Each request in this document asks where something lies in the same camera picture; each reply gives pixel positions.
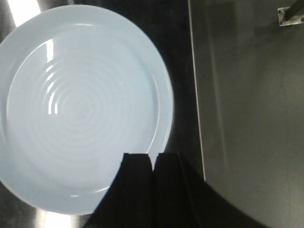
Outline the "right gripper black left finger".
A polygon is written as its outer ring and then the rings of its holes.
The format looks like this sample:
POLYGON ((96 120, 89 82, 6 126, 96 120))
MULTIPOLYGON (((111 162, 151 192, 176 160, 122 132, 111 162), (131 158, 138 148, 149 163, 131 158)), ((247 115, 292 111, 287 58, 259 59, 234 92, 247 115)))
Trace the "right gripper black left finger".
POLYGON ((89 228, 152 228, 152 164, 147 154, 125 153, 89 228))

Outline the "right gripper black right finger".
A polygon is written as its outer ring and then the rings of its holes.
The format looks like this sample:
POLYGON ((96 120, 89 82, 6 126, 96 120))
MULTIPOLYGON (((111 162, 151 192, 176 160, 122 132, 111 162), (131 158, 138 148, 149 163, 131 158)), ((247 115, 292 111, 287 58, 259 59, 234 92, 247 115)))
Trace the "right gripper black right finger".
POLYGON ((160 153, 154 166, 157 228, 262 228, 215 192, 178 153, 160 153))

